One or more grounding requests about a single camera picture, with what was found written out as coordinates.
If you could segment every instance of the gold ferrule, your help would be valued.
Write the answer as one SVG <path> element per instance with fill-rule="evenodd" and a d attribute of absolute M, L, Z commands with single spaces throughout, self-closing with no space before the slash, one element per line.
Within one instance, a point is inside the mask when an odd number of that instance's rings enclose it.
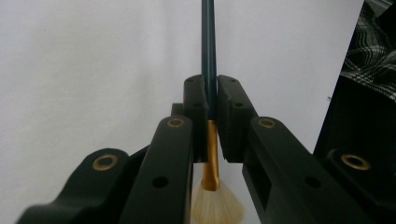
<path fill-rule="evenodd" d="M 204 164 L 202 186 L 216 191 L 219 187 L 218 128 L 214 120 L 207 122 L 207 159 Z"/>

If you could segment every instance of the paintbrush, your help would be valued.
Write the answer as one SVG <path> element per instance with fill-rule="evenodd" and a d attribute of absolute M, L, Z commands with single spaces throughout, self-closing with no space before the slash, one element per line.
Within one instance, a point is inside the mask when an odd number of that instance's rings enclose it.
<path fill-rule="evenodd" d="M 236 224 L 244 208 L 227 186 L 219 180 L 217 109 L 217 69 L 215 11 L 213 0 L 202 0 L 202 76 L 208 104 L 207 163 L 202 181 L 192 192 L 191 217 L 201 224 Z"/>

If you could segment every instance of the black plastic part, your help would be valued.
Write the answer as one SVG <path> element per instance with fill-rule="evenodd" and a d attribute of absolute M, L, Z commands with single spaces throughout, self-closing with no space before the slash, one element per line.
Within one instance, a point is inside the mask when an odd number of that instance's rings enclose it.
<path fill-rule="evenodd" d="M 243 162 L 250 120 L 257 117 L 253 104 L 238 80 L 218 77 L 218 130 L 227 162 Z"/>
<path fill-rule="evenodd" d="M 172 104 L 171 116 L 176 116 L 176 115 L 180 115 L 180 116 L 184 115 L 183 104 Z"/>
<path fill-rule="evenodd" d="M 120 224 L 190 223 L 191 173 L 191 121 L 181 116 L 163 119 L 142 162 Z"/>
<path fill-rule="evenodd" d="M 356 169 L 353 165 L 358 165 L 359 168 L 361 161 L 345 163 L 341 159 L 343 155 L 358 156 L 369 162 L 370 168 Z M 378 223 L 396 223 L 396 178 L 380 167 L 368 160 L 364 153 L 345 148 L 332 150 L 326 163 L 332 176 L 366 211 L 370 211 L 370 216 Z"/>
<path fill-rule="evenodd" d="M 145 148 L 131 158 L 111 148 L 92 153 L 70 175 L 54 202 L 28 208 L 18 223 L 117 223 L 145 153 Z M 93 162 L 103 155 L 117 156 L 117 164 L 94 170 Z"/>
<path fill-rule="evenodd" d="M 243 174 L 262 223 L 372 223 L 280 121 L 250 125 Z"/>
<path fill-rule="evenodd" d="M 207 113 L 202 76 L 187 78 L 184 81 L 183 115 L 193 123 L 194 162 L 207 162 Z"/>

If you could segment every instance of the white backdrop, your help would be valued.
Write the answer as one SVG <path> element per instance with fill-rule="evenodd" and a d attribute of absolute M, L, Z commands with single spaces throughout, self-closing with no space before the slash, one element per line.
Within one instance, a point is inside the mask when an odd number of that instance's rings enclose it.
<path fill-rule="evenodd" d="M 217 0 L 218 74 L 312 152 L 361 4 Z M 200 73 L 200 29 L 198 0 L 1 1 L 0 222 L 55 199 L 95 150 L 149 144 Z M 241 165 L 220 177 L 259 223 Z"/>

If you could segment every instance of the brush handle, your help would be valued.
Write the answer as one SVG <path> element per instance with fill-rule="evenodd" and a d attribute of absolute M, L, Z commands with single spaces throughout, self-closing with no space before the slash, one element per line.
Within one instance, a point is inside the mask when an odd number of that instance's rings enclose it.
<path fill-rule="evenodd" d="M 206 190 L 216 191 L 219 187 L 218 129 L 214 120 L 207 123 L 207 157 L 204 164 L 202 186 Z"/>
<path fill-rule="evenodd" d="M 215 38 L 215 5 L 213 0 L 202 0 L 202 58 L 201 69 L 209 105 L 208 119 L 216 119 L 217 71 Z"/>

